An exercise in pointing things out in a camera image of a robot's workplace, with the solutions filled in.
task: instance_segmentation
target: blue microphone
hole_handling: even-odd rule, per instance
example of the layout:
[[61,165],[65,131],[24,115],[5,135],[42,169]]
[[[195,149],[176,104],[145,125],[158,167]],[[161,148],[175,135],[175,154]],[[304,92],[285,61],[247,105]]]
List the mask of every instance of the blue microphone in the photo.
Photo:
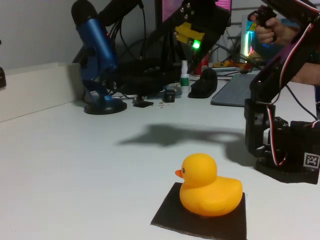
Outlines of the blue microphone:
[[[120,99],[113,99],[101,81],[95,81],[102,74],[113,78],[118,69],[118,61],[113,50],[109,34],[102,26],[95,7],[87,0],[77,0],[71,8],[76,30],[83,42],[83,47],[73,60],[81,65],[82,82],[92,104],[84,111],[92,115],[107,115],[121,112],[127,104]],[[99,99],[91,94],[96,91]]]
[[100,24],[95,7],[87,0],[77,0],[71,14],[83,42],[82,53],[87,57],[82,77],[86,80],[96,78],[103,71],[114,72],[118,61],[106,27]]

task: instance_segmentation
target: yellow tool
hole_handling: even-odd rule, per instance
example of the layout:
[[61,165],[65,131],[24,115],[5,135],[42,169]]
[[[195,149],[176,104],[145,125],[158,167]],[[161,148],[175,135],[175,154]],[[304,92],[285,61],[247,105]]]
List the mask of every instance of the yellow tool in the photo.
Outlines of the yellow tool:
[[236,67],[236,68],[242,68],[242,69],[250,69],[251,65],[248,63],[243,62],[234,62],[227,60],[225,62],[215,62],[213,64],[214,68],[227,68],[227,67]]
[[191,30],[191,23],[189,22],[185,22],[180,26],[177,26],[175,28],[175,32],[177,33],[176,39],[179,42],[189,44],[191,46],[194,45],[195,41],[201,42],[205,35],[204,33]]

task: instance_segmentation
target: tablet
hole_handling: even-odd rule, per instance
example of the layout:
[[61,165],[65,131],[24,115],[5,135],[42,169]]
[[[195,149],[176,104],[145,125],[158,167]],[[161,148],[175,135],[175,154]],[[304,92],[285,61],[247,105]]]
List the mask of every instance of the tablet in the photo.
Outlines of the tablet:
[[256,74],[236,74],[211,99],[212,105],[245,107],[245,99],[251,96],[250,83]]

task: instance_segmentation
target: duck's orange beak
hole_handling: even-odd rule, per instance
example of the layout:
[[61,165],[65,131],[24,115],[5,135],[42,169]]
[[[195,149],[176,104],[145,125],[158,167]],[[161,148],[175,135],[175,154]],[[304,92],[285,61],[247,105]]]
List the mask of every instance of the duck's orange beak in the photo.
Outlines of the duck's orange beak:
[[180,177],[180,178],[182,178],[182,179],[183,179],[181,169],[180,169],[180,170],[175,171],[175,175],[177,175],[178,177]]

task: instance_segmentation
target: white desk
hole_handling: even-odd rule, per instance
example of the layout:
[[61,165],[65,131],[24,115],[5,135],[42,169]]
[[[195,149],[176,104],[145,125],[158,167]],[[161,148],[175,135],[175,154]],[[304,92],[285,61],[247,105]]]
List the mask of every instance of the white desk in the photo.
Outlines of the white desk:
[[[291,83],[315,113],[314,88]],[[251,166],[244,109],[189,99],[92,116],[68,103],[0,123],[1,240],[190,240],[151,226],[185,157],[213,156],[242,181],[248,240],[320,236],[320,189],[283,184]],[[312,121],[285,89],[277,116]]]

